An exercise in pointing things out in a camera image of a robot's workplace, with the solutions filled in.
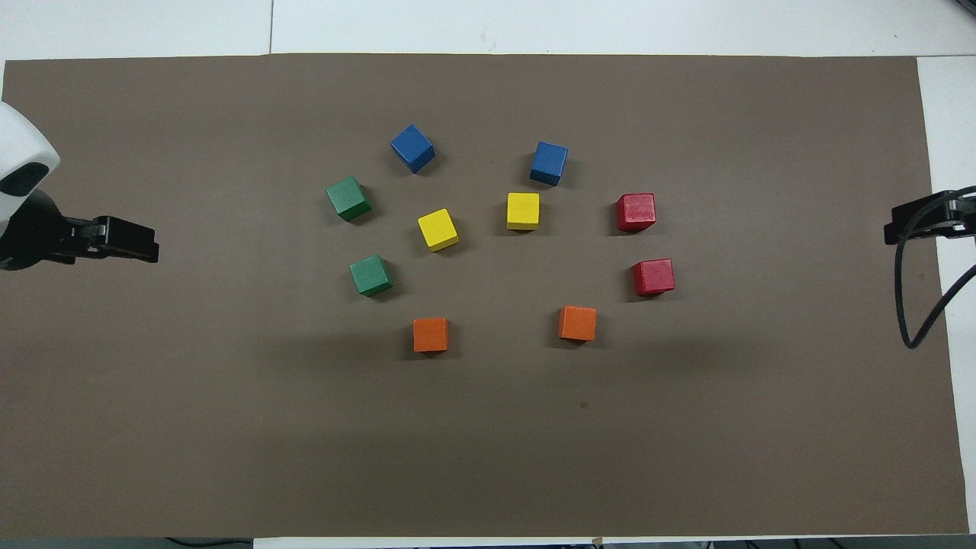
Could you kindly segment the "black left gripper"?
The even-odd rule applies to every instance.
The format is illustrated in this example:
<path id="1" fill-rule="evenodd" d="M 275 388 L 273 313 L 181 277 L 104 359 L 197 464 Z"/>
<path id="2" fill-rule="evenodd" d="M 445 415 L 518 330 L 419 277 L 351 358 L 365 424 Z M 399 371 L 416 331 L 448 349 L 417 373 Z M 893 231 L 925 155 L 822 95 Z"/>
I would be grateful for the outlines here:
<path id="1" fill-rule="evenodd" d="M 111 250 L 104 247 L 111 225 Z M 146 263 L 159 261 L 156 231 L 119 218 L 75 219 L 75 258 L 62 254 L 64 239 L 72 234 L 69 219 L 45 191 L 32 192 L 11 216 L 1 239 L 1 268 L 20 271 L 42 261 L 73 265 L 75 258 L 118 257 Z"/>

